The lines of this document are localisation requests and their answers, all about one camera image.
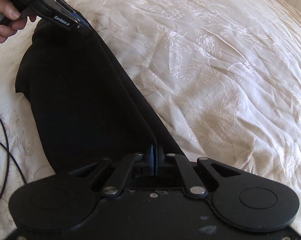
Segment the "metal screw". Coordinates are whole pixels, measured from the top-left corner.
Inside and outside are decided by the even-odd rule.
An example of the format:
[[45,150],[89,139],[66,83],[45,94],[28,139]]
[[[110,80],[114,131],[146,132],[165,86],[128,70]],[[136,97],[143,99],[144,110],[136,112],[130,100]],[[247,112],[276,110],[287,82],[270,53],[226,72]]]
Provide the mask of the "metal screw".
[[106,195],[115,195],[118,193],[118,189],[112,186],[103,188],[103,193]]
[[158,194],[156,194],[156,193],[150,193],[150,197],[156,198],[156,197],[158,197]]
[[206,189],[200,186],[194,186],[191,187],[189,191],[194,195],[202,195],[206,192]]

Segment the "hand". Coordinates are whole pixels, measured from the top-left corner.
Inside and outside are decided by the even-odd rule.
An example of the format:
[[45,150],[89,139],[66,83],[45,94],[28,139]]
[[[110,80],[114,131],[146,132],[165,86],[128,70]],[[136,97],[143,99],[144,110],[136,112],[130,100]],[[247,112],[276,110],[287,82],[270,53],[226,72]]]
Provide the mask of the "hand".
[[[3,43],[8,37],[16,34],[18,30],[25,28],[27,18],[18,20],[21,14],[9,0],[0,0],[0,12],[8,19],[15,20],[11,26],[0,25],[0,43]],[[29,18],[31,22],[35,22],[36,15],[30,15]]]

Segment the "black fabric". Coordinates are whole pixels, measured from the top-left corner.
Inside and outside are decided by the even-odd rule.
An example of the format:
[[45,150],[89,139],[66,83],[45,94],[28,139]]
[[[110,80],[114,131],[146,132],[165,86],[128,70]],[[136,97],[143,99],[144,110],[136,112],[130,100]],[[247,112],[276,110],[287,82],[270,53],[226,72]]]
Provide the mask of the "black fabric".
[[119,160],[157,144],[183,154],[93,28],[84,37],[41,20],[32,41],[15,88],[31,104],[55,171],[90,157]]

